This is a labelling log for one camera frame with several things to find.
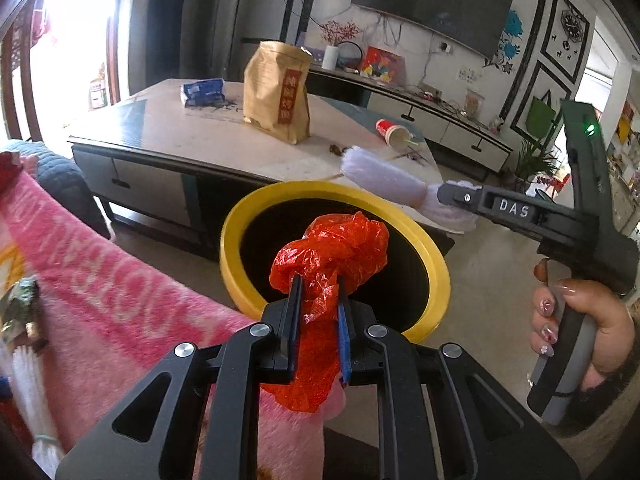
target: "red paper cup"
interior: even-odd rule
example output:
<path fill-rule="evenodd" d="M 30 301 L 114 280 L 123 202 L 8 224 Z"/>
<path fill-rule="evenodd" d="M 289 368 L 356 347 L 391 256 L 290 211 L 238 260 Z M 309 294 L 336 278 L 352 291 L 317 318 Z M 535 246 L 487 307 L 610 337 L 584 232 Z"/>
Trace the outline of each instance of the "red paper cup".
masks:
<path fill-rule="evenodd" d="M 385 139 L 387 145 L 398 152 L 405 149 L 407 142 L 411 140 L 411 132 L 409 130 L 386 119 L 380 119 L 376 123 L 376 130 L 380 137 Z"/>

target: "clock face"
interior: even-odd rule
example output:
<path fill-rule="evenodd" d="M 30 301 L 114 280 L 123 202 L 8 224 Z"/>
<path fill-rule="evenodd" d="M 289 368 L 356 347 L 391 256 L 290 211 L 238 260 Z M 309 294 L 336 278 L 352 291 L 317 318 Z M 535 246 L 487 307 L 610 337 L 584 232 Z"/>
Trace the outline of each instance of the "clock face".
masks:
<path fill-rule="evenodd" d="M 560 22 L 562 23 L 564 33 L 569 40 L 573 41 L 574 43 L 582 42 L 584 29 L 582 28 L 582 23 L 574 13 L 572 13 L 570 10 L 564 10 L 562 12 L 562 16 L 560 17 Z"/>

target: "black sleeve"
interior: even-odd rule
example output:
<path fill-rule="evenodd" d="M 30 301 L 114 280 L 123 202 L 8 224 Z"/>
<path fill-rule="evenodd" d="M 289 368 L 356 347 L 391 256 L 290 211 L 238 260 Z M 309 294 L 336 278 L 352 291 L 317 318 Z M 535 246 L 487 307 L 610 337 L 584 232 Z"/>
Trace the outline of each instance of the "black sleeve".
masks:
<path fill-rule="evenodd" d="M 566 416 L 558 427 L 559 433 L 570 436 L 588 428 L 628 386 L 629 381 L 638 370 L 638 364 L 640 364 L 640 328 L 636 320 L 634 320 L 634 326 L 636 327 L 636 339 L 625 363 L 607 377 L 602 384 L 581 391 L 574 397 Z"/>

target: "drawer handle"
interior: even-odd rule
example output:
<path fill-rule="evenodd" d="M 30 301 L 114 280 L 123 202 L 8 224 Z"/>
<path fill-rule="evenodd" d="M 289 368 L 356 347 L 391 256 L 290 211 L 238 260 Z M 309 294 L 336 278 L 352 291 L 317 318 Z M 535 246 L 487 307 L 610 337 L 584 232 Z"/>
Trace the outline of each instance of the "drawer handle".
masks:
<path fill-rule="evenodd" d="M 123 187 L 124 189 L 131 189 L 131 186 L 127 184 L 124 180 L 120 180 L 118 178 L 112 178 L 111 181 L 118 187 Z"/>

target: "silver bolt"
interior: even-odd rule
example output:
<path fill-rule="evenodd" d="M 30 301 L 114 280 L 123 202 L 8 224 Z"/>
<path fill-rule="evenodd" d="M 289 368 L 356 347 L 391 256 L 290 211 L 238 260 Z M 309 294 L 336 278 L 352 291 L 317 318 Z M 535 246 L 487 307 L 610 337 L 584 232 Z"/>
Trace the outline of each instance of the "silver bolt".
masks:
<path fill-rule="evenodd" d="M 458 345 L 455 345 L 453 343 L 449 343 L 448 345 L 444 345 L 444 348 L 442 349 L 442 353 L 447 357 L 450 357 L 452 359 L 457 359 L 462 355 L 462 348 L 460 348 Z"/>
<path fill-rule="evenodd" d="M 271 327 L 264 323 L 256 323 L 249 329 L 249 334 L 254 337 L 264 337 L 271 332 Z"/>
<path fill-rule="evenodd" d="M 386 329 L 386 326 L 371 325 L 369 328 L 367 328 L 367 333 L 371 337 L 380 338 L 380 337 L 384 337 L 385 335 L 387 335 L 389 333 L 389 330 Z"/>
<path fill-rule="evenodd" d="M 191 354 L 195 352 L 195 346 L 191 343 L 180 343 L 177 347 L 175 347 L 174 354 L 178 357 L 189 357 Z"/>

